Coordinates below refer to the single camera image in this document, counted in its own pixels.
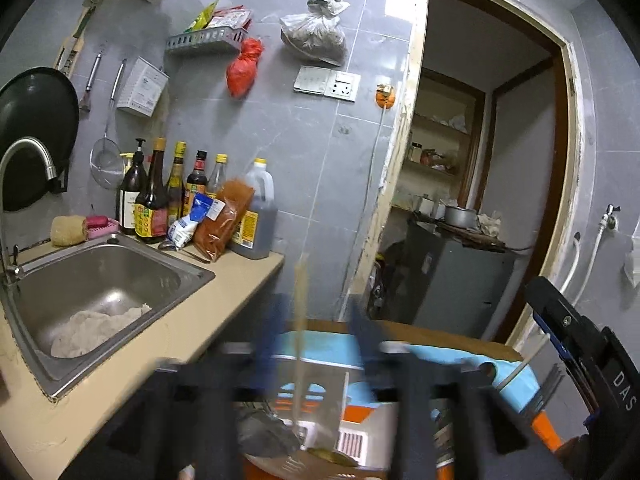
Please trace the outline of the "right hand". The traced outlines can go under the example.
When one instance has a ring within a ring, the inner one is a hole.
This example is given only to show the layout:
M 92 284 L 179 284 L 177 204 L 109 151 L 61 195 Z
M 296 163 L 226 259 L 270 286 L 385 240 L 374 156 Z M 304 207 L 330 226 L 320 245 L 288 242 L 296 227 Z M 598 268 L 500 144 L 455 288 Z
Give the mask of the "right hand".
M 573 479 L 585 480 L 592 476 L 589 449 L 590 435 L 583 434 L 566 441 L 553 454 Z

